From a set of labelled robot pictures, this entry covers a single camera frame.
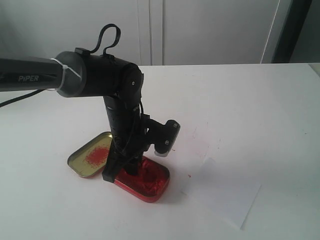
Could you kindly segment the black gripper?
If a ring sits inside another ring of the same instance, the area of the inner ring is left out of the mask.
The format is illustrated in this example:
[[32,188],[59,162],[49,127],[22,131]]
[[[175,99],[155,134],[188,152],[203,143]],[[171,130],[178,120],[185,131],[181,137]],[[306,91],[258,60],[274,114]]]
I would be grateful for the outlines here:
[[114,183],[122,169],[131,176],[139,171],[140,160],[147,145],[142,138],[146,131],[142,122],[141,97],[121,99],[118,96],[104,96],[104,105],[112,133],[105,167],[102,171],[104,181]]

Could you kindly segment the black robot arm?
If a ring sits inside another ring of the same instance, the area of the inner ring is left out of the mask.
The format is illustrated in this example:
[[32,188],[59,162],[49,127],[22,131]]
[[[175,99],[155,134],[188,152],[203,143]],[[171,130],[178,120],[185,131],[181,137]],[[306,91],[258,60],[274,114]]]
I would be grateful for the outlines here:
[[121,170],[138,174],[143,149],[134,139],[142,131],[140,68],[111,54],[94,55],[85,49],[64,51],[55,58],[2,58],[0,90],[29,91],[31,95],[54,89],[65,98],[102,97],[112,143],[102,172],[113,182]]

